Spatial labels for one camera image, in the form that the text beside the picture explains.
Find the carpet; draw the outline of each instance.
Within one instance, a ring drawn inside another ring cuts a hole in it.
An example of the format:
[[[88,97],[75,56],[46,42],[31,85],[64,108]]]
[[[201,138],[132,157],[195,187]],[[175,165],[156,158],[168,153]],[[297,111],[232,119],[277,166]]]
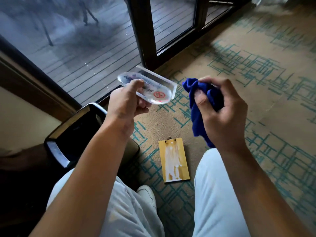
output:
[[[149,185],[166,236],[192,236],[194,176],[208,149],[193,137],[188,94],[181,83],[206,75],[231,79],[248,103],[245,139],[255,159],[300,219],[316,233],[316,12],[314,3],[247,5],[157,73],[176,83],[170,103],[135,118],[141,150],[125,180]],[[191,180],[165,184],[158,141],[183,138]]]

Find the cleaning cloth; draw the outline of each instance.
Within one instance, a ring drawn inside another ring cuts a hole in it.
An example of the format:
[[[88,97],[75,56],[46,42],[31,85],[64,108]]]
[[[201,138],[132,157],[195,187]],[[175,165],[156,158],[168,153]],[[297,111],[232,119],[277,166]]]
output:
[[[222,92],[212,84],[198,82],[196,78],[188,78],[182,83],[182,85],[183,88],[189,93],[193,135],[202,136],[205,139],[208,147],[215,148],[215,145],[211,142],[206,134],[201,112],[194,100],[194,92],[197,89],[202,90],[206,94],[215,111],[219,111],[224,107],[224,97]]]

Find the person's right arm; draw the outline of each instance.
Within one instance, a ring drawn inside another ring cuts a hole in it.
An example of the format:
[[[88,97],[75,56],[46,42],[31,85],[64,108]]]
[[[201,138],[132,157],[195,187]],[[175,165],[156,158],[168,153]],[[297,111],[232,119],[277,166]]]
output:
[[[251,236],[311,236],[250,153],[244,139],[247,104],[228,79],[204,77],[224,96],[224,107],[215,112],[207,96],[195,92],[209,139],[218,149]]]

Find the red circle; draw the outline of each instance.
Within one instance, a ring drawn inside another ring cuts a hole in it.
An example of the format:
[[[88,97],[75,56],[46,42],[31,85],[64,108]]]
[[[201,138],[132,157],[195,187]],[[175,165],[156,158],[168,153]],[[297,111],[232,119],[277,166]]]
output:
[[[156,98],[162,99],[162,98],[165,98],[166,95],[161,91],[156,91],[156,92],[154,92],[154,96]]]

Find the person's right hand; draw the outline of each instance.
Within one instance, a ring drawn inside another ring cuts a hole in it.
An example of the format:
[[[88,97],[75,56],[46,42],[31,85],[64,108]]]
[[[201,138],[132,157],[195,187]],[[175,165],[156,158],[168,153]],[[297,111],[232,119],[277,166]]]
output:
[[[198,81],[216,85],[224,96],[224,107],[216,112],[203,91],[197,89],[194,94],[195,103],[202,114],[204,127],[211,142],[219,151],[238,151],[244,148],[246,102],[238,95],[229,79],[206,76]]]

